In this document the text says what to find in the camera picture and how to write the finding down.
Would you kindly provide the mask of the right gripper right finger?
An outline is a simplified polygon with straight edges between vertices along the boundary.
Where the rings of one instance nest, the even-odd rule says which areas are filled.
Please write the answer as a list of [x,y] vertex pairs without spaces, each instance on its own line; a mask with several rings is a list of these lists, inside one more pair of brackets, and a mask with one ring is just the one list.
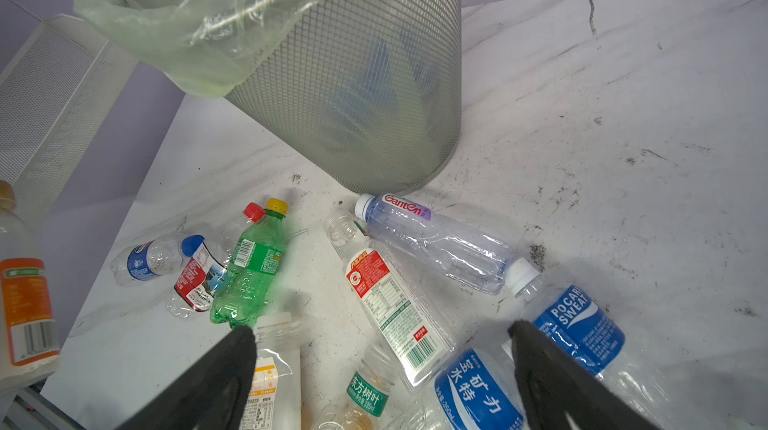
[[532,323],[508,328],[515,380],[532,429],[653,429]]

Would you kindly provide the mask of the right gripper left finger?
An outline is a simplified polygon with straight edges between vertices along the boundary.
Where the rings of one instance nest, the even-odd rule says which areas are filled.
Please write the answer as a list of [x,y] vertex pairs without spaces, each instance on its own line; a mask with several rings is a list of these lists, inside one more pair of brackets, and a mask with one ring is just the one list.
[[238,326],[122,429],[238,429],[257,358],[253,330]]

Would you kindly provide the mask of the red green label clear bottle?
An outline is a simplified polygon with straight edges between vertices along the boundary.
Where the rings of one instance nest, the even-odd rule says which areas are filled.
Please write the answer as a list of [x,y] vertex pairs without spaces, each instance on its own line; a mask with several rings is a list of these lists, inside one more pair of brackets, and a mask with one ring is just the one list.
[[423,386],[456,350],[447,320],[419,285],[413,268],[374,239],[347,210],[334,208],[323,230],[367,317],[400,364],[412,390]]

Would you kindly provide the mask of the orange label bottle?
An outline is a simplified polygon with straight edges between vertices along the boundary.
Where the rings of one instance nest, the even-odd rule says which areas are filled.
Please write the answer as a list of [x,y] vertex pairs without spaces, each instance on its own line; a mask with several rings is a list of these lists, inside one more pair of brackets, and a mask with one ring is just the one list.
[[10,183],[1,183],[1,392],[54,373],[60,344],[46,268],[37,239],[16,214]]

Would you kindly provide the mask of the large blue label water bottle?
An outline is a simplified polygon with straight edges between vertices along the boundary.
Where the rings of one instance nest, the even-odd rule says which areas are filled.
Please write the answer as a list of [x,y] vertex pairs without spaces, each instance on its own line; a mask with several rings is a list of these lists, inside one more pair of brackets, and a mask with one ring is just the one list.
[[323,128],[336,144],[382,146],[397,137],[434,140],[443,104],[439,64],[413,31],[374,38],[347,81],[324,105]]

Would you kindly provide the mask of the mesh waste bin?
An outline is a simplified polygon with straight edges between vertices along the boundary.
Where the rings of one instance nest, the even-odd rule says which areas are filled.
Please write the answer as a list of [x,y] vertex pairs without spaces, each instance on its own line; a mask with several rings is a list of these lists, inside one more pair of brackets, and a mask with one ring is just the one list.
[[460,0],[272,5],[285,27],[233,105],[356,193],[408,192],[441,171],[461,124]]

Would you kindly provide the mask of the green bin liner bag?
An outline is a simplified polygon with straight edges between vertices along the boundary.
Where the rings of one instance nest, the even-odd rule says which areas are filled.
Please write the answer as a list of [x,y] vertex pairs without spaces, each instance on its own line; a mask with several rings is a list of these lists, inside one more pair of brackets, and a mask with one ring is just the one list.
[[73,0],[111,43],[184,92],[223,97],[322,0]]

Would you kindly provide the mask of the white cap tea bottle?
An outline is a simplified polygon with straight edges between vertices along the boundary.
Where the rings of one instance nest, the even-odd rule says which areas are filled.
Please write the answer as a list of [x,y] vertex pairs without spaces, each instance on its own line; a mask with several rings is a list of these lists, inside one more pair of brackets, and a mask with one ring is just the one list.
[[258,318],[257,358],[240,427],[249,430],[301,427],[301,325],[291,313]]

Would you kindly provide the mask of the Pocari Sweat bottle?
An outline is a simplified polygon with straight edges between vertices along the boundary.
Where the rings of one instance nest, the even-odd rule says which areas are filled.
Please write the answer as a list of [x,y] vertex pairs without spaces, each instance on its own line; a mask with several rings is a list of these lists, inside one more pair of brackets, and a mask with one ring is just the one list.
[[523,257],[508,265],[505,286],[523,301],[524,320],[633,410],[660,428],[674,427],[661,375],[634,335],[586,290],[545,275]]

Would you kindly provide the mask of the green soda bottle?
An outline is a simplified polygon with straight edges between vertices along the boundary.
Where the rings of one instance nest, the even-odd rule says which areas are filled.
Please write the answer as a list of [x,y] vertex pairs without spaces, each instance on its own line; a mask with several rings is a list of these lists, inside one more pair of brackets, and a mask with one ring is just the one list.
[[253,326],[263,314],[287,246],[283,220],[288,208],[282,200],[269,199],[264,217],[239,237],[228,267],[230,281],[214,297],[212,323]]

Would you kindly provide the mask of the red white label bottle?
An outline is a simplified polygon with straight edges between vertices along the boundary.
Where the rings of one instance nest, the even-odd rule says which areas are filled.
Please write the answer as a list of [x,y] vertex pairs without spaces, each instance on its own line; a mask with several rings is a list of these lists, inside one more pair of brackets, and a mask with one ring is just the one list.
[[231,280],[227,267],[240,236],[265,214],[260,205],[251,202],[227,222],[217,227],[205,224],[192,236],[192,243],[187,245],[190,256],[167,304],[172,316],[186,319],[211,310],[214,297]]

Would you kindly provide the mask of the small Pepsi label bottle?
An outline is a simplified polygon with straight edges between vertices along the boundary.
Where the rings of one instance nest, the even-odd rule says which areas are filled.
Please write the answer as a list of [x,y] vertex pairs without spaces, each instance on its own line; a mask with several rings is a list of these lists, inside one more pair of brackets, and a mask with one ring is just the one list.
[[158,277],[177,275],[203,243],[204,237],[175,232],[123,250],[111,263],[118,285],[131,286]]

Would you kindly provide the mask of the green cap crane label bottle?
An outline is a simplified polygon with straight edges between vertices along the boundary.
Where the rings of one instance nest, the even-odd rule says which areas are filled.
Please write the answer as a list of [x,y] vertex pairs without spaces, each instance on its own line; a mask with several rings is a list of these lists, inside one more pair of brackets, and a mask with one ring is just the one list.
[[346,390],[327,404],[312,429],[380,428],[380,417],[399,380],[400,364],[382,338],[365,350]]

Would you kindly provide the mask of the clear purple label bottle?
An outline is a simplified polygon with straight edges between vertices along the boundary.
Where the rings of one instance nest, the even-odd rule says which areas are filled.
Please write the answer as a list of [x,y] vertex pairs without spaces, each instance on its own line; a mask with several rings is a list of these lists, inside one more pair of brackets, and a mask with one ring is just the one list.
[[485,294],[505,284],[514,251],[504,241],[391,193],[363,194],[355,216],[376,240]]

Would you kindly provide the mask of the lower white mesh shelf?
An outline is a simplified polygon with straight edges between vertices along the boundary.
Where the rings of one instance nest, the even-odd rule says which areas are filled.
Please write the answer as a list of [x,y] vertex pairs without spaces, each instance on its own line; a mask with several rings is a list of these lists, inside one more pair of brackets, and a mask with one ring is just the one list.
[[1,73],[1,178],[32,228],[50,213],[136,59],[85,21],[41,22]]

